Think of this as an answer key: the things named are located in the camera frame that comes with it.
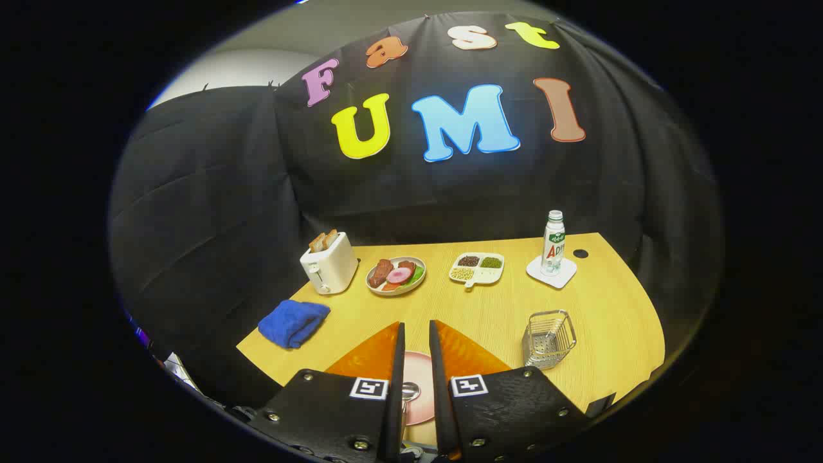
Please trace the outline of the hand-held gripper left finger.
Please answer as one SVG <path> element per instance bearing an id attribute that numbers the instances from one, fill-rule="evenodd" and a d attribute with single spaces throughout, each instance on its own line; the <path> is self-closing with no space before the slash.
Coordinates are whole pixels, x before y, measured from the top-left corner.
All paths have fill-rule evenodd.
<path id="1" fill-rule="evenodd" d="M 397 462 L 404 352 L 391 323 L 327 371 L 299 370 L 250 427 L 312 462 Z"/>

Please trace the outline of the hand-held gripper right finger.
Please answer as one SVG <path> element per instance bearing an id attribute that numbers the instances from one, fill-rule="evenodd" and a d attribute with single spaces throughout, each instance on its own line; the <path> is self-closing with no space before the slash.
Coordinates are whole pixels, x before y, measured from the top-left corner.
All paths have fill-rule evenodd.
<path id="1" fill-rule="evenodd" d="M 436 446 L 452 462 L 533 462 L 589 428 L 590 419 L 537 367 L 456 375 L 447 342 L 462 334 L 430 320 Z"/>

